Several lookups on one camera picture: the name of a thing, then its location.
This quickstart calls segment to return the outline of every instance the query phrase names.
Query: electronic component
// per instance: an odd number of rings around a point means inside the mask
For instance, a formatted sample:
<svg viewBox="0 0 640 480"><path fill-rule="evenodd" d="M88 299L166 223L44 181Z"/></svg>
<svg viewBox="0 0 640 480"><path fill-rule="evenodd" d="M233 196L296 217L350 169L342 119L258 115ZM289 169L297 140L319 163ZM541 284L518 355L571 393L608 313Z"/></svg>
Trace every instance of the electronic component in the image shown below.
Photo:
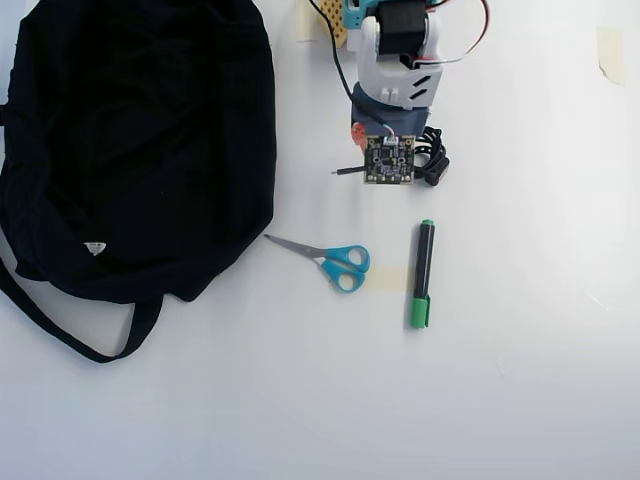
<svg viewBox="0 0 640 480"><path fill-rule="evenodd" d="M414 136L367 136L364 181L374 185L411 185L414 177Z"/></svg>
<svg viewBox="0 0 640 480"><path fill-rule="evenodd" d="M344 26L342 16L342 0L322 0L318 3L318 7L320 7L322 13L331 20L331 29L329 29L329 24L327 24L327 22L320 22L322 29L327 34L327 38L331 40L331 36L333 35L336 39L336 47L342 48L342 46L347 42L347 29Z"/></svg>
<svg viewBox="0 0 640 480"><path fill-rule="evenodd" d="M418 56L427 33L424 0L384 2L378 5L378 55Z"/></svg>

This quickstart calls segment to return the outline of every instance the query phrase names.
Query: bag handle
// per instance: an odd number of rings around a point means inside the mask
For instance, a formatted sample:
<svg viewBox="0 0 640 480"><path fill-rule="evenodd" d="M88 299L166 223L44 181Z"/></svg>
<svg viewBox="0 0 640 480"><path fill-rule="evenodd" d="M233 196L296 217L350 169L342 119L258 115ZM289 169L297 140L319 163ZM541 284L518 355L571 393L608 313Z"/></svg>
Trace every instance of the bag handle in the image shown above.
<svg viewBox="0 0 640 480"><path fill-rule="evenodd" d="M128 357L138 350L149 333L151 333L151 330L153 330L153 327L156 325L158 317L160 316L160 311L162 310L162 303L164 299L164 297L160 297L147 302L136 303L131 331L129 332L129 338L127 339L127 344L125 345L124 350L118 355L109 356L96 352L94 349L53 323L53 321L51 321L51 319L47 317L42 310L40 310L35 302L31 300L29 295L27 295L27 293L13 279L1 259L0 290L45 332L73 348L80 355L88 358L89 360L93 360L96 363L113 362L114 360Z"/></svg>

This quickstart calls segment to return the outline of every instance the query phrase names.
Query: scissors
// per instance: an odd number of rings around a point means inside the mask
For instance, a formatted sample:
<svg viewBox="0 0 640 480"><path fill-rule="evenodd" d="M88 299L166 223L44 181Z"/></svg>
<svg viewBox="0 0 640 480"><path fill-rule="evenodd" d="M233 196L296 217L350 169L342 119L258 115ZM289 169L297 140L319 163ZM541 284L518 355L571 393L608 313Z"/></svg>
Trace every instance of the scissors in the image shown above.
<svg viewBox="0 0 640 480"><path fill-rule="evenodd" d="M344 293L353 293L365 281L371 257L369 250L361 245L321 249L290 242L273 235L265 235L269 240L315 261L329 276L333 285Z"/></svg>

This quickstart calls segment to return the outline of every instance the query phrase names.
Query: tape strip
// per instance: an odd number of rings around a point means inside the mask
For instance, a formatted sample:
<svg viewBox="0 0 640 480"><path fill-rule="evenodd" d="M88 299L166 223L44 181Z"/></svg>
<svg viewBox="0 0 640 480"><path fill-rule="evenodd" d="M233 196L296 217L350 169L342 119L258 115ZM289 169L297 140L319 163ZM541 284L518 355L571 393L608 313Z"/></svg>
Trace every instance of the tape strip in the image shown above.
<svg viewBox="0 0 640 480"><path fill-rule="evenodd" d="M313 31L317 17L308 0L296 0L296 42L315 40Z"/></svg>
<svg viewBox="0 0 640 480"><path fill-rule="evenodd" d="M415 280L413 267L373 266L363 288L376 292L410 292Z"/></svg>
<svg viewBox="0 0 640 480"><path fill-rule="evenodd" d="M598 27L600 70L616 85L627 84L624 61L624 33L616 27Z"/></svg>

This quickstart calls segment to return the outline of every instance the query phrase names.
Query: black bag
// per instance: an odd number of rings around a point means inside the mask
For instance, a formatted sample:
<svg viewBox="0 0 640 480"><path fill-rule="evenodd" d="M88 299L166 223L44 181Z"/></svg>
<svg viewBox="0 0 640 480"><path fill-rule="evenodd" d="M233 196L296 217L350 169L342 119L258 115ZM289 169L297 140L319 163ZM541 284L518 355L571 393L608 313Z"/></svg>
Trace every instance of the black bag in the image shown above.
<svg viewBox="0 0 640 480"><path fill-rule="evenodd" d="M272 218L274 74L251 0L42 0L0 114L17 273L135 304L126 347L105 356L61 330L1 262L0 289L96 362L137 350L164 294L194 300Z"/></svg>

